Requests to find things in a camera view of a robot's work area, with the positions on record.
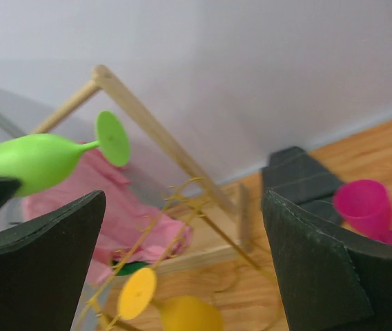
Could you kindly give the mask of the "orange wine glass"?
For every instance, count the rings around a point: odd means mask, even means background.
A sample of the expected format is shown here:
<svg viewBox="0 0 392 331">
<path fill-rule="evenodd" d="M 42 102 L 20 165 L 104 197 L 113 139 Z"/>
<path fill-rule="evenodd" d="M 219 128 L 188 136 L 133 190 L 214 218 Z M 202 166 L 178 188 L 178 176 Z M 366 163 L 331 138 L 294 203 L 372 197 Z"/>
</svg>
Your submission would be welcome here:
<svg viewBox="0 0 392 331">
<path fill-rule="evenodd" d="M 159 311 L 162 328 L 171 331 L 216 331 L 224 329 L 221 313 L 213 305 L 190 295 L 158 301 L 154 298 L 157 275 L 151 268 L 134 272 L 119 294 L 117 316 L 123 320 L 138 317 L 148 306 Z"/>
</svg>

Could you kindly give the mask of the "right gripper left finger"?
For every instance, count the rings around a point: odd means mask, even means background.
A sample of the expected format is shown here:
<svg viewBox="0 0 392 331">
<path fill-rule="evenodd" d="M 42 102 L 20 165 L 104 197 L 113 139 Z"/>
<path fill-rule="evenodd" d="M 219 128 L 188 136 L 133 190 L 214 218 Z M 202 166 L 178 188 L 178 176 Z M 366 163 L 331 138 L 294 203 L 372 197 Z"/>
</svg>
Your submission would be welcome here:
<svg viewBox="0 0 392 331">
<path fill-rule="evenodd" d="M 106 209 L 93 191 L 0 232 L 0 330 L 69 330 Z"/>
</svg>

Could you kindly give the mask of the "pink wine glass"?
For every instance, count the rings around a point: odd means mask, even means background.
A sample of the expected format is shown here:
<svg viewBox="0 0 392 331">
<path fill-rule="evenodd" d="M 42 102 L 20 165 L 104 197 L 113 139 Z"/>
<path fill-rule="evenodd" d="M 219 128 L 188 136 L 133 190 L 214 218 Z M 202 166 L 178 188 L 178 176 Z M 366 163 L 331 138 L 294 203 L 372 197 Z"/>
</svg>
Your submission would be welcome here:
<svg viewBox="0 0 392 331">
<path fill-rule="evenodd" d="M 370 179 L 345 183 L 334 194 L 333 207 L 359 233 L 392 245 L 392 203 L 382 183 Z"/>
</svg>

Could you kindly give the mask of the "green wine glass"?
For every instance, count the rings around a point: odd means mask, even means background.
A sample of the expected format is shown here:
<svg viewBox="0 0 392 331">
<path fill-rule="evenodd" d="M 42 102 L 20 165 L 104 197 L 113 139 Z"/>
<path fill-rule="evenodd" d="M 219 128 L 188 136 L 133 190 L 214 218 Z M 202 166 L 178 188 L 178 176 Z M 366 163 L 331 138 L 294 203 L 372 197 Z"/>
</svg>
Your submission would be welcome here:
<svg viewBox="0 0 392 331">
<path fill-rule="evenodd" d="M 76 143 L 57 134 L 29 134 L 0 143 L 0 177 L 21 185 L 17 197 L 41 192 L 61 183 L 76 168 L 81 156 L 99 148 L 114 166 L 130 159 L 130 140 L 119 118 L 100 112 L 95 121 L 95 140 Z"/>
</svg>

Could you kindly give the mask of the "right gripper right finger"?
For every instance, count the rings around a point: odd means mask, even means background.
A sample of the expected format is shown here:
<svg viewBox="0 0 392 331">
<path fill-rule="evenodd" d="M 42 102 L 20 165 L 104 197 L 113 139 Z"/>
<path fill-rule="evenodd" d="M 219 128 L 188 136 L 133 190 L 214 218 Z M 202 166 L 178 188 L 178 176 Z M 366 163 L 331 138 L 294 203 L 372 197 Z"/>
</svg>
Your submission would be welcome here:
<svg viewBox="0 0 392 331">
<path fill-rule="evenodd" d="M 392 246 L 276 192 L 262 215 L 290 330 L 392 330 Z"/>
</svg>

